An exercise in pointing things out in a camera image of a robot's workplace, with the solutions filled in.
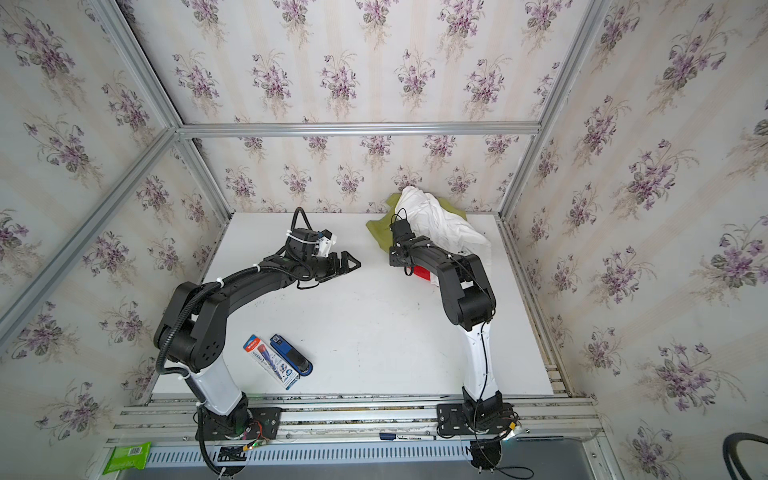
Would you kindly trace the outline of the red cloth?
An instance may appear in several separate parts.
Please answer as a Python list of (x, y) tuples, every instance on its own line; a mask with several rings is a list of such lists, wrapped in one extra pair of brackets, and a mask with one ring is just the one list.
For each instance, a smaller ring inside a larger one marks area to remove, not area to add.
[(420, 267), (420, 266), (414, 266), (412, 271), (413, 271), (413, 274), (415, 276), (418, 276), (419, 278), (422, 278), (422, 279), (424, 279), (426, 281), (430, 281), (431, 280), (431, 272), (429, 270), (427, 270), (426, 268), (423, 268), (423, 267)]

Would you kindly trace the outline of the green wipes pack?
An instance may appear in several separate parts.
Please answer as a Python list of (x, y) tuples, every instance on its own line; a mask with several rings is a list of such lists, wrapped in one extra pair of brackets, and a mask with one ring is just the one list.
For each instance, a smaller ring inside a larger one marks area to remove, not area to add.
[(143, 470), (149, 460), (151, 442), (114, 448), (102, 471), (103, 475), (123, 470)]

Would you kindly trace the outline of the blue stapler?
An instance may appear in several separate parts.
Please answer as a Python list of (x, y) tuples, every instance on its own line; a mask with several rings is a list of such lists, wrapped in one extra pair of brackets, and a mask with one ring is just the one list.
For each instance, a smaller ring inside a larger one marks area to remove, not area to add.
[(313, 372), (311, 361), (281, 335), (274, 334), (270, 338), (270, 345), (299, 376), (307, 377)]

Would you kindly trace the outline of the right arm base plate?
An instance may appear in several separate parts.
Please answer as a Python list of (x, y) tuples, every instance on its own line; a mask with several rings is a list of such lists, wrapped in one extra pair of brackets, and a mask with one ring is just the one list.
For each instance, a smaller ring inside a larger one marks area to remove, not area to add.
[(464, 403), (443, 403), (437, 405), (436, 411), (436, 434), (445, 439), (480, 435), (505, 438), (520, 425), (513, 405), (505, 402), (472, 408)]

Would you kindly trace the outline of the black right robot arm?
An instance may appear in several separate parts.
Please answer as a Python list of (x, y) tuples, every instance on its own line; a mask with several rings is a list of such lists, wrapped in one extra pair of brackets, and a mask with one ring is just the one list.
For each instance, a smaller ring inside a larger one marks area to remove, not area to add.
[(393, 240), (389, 264), (408, 274), (420, 267), (436, 276), (443, 310), (463, 335), (467, 358), (463, 395), (474, 404), (493, 398), (498, 385), (491, 360), (490, 324), (497, 302), (480, 258), (450, 252), (426, 236), (409, 235)]

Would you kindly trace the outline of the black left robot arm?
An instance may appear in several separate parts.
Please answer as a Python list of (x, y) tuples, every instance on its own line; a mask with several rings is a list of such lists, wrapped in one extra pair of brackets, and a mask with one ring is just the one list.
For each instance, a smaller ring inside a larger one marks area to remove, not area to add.
[(303, 283), (312, 288), (362, 266), (334, 245), (332, 232), (314, 229), (299, 207), (275, 253), (224, 278), (179, 284), (154, 334), (157, 374), (179, 377), (213, 415), (245, 410), (246, 396), (222, 359), (229, 316), (266, 294)]

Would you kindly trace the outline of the green cloth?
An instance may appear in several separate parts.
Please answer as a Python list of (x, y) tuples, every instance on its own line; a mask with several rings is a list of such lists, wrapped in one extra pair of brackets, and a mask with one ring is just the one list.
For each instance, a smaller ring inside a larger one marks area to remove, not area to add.
[[(396, 204), (398, 203), (400, 196), (401, 192), (391, 193), (384, 199), (368, 202), (366, 206), (366, 213), (382, 214), (381, 218), (368, 221), (366, 223), (366, 228), (373, 236), (378, 246), (384, 251), (387, 251), (392, 246), (392, 236), (389, 230), (389, 223), (391, 217), (397, 213)], [(467, 213), (464, 210), (454, 206), (447, 198), (436, 198), (446, 210), (452, 213), (457, 213), (467, 220)]]

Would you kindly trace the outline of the white cloth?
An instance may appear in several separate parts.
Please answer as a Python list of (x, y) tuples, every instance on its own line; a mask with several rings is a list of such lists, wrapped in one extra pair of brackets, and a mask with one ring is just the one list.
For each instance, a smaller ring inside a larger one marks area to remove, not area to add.
[(396, 204), (396, 212), (408, 220), (416, 236), (426, 236), (452, 253), (476, 254), (486, 274), (492, 273), (491, 242), (461, 215), (446, 210), (434, 195), (407, 186)]

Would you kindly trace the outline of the white marker package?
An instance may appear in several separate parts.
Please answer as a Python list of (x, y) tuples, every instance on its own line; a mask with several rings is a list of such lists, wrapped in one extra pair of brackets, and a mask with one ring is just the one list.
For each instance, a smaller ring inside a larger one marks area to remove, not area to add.
[(290, 390), (299, 380), (299, 373), (280, 354), (257, 335), (251, 335), (243, 345), (247, 355), (270, 374), (284, 390)]

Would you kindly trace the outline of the black round chair edge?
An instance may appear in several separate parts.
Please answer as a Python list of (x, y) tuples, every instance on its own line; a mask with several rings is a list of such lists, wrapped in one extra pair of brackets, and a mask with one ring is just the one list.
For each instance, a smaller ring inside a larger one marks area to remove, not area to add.
[(759, 480), (767, 478), (767, 438), (754, 433), (736, 432), (722, 443), (726, 478)]

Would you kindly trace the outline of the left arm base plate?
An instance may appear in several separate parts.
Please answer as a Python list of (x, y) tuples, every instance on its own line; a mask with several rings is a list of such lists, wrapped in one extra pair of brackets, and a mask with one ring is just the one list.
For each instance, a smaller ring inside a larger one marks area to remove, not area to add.
[(248, 407), (236, 408), (230, 415), (221, 416), (199, 407), (195, 439), (204, 442), (275, 440), (282, 412), (276, 407)]

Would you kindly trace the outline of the blue pen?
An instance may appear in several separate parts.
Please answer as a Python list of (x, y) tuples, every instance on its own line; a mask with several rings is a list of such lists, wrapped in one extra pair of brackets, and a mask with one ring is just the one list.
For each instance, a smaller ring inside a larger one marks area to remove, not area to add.
[(427, 441), (434, 440), (435, 437), (432, 435), (380, 432), (379, 439), (382, 441)]

